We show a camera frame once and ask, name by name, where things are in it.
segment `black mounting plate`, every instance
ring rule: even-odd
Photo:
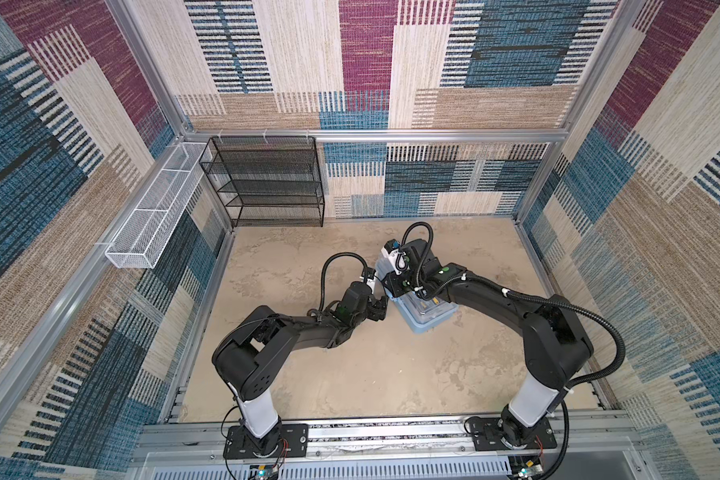
[[[498,427],[499,420],[501,420],[499,417],[484,418],[475,416],[467,418],[466,427],[470,432],[473,432],[470,436],[475,450],[478,452],[513,450],[501,441],[502,431]],[[542,418],[536,427],[536,436],[539,437],[541,446],[544,448],[557,448],[557,440],[555,440],[554,434],[547,432],[552,432],[549,420]],[[538,450],[538,447],[536,443],[529,443],[523,450]]]
[[[288,458],[307,456],[308,433],[309,426],[306,423],[288,423],[280,427],[280,436],[288,442]],[[228,435],[229,439],[224,445],[224,458],[227,460],[259,458],[253,455],[255,447],[244,428],[230,427]],[[282,453],[282,447],[283,443],[280,442],[271,455],[263,458],[278,458]]]

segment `black mesh rack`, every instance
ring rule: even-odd
[[[234,226],[322,226],[326,199],[311,137],[212,137],[200,166]]]

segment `robotic arm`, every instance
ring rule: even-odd
[[[428,240],[406,242],[416,226],[428,229]],[[401,243],[387,242],[382,254],[390,263],[390,272],[384,276],[382,284],[394,297],[414,292],[423,300],[438,297],[469,306],[523,337],[528,368],[523,385],[506,405],[498,422],[492,425],[470,423],[470,434],[476,448],[480,435],[488,439],[499,438],[504,448],[526,448],[533,444],[540,430],[548,428],[546,414],[561,403],[567,419],[563,398],[574,385],[603,378],[619,368],[625,356],[624,341],[605,319],[571,305],[562,296],[549,299],[528,296],[476,275],[464,266],[452,263],[443,266],[432,254],[432,239],[432,228],[425,222],[417,222],[406,230]],[[332,302],[323,309],[324,299],[321,298],[320,308],[310,310],[308,316],[303,317],[280,315],[268,306],[260,306],[214,351],[213,365],[238,402],[242,414],[241,429],[249,446],[240,450],[244,456],[228,458],[250,458],[249,453],[259,457],[276,454],[283,427],[272,404],[269,386],[290,351],[310,346],[333,348],[348,340],[366,318],[384,320],[387,297],[374,297],[368,278],[372,279],[375,272],[357,254],[336,254],[328,259],[322,270],[323,296],[328,264],[339,256],[354,256],[363,263],[363,282],[352,282],[341,301]],[[572,379],[594,352],[576,313],[598,322],[612,335],[616,356],[606,368]],[[254,347],[253,341],[262,348]],[[567,434],[558,461],[547,469],[544,478],[554,473],[562,460],[566,440]],[[288,454],[298,456],[298,452]]]

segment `white wire basket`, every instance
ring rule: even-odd
[[[157,265],[202,178],[200,159],[206,156],[210,160],[206,144],[185,142],[174,149],[106,248],[106,258],[112,264],[117,268]]]

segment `blue container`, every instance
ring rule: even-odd
[[[376,261],[376,271],[379,278],[392,271],[392,265],[380,255]],[[455,303],[443,302],[439,299],[422,300],[413,292],[408,292],[399,298],[393,298],[388,290],[384,289],[389,299],[403,315],[405,322],[414,333],[423,333],[448,320],[458,310]]]

